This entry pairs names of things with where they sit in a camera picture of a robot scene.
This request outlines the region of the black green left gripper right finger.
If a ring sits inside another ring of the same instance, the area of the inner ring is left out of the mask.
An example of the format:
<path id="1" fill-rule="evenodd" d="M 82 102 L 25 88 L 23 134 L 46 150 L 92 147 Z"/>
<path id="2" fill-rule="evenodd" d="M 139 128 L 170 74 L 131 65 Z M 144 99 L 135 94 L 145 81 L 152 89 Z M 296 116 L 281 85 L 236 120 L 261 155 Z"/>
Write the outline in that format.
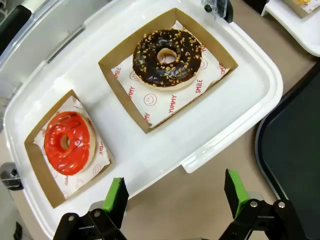
<path id="1" fill-rule="evenodd" d="M 269 204 L 250 198 L 237 171 L 225 171 L 224 192 L 233 221 L 221 240 L 248 240 L 254 231 L 262 231 L 269 240 L 304 240 L 306 235 L 293 204 L 287 199 Z"/>

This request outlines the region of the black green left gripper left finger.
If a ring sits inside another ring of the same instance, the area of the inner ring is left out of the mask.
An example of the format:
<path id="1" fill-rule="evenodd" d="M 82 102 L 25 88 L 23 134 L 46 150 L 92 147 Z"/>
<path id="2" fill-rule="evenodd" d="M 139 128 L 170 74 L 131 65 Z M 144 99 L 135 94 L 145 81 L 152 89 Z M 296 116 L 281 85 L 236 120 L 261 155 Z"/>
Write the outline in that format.
<path id="1" fill-rule="evenodd" d="M 125 240 L 121 226 L 129 193 L 123 177 L 114 178 L 101 208 L 85 215 L 65 213 L 58 224 L 54 240 Z"/>

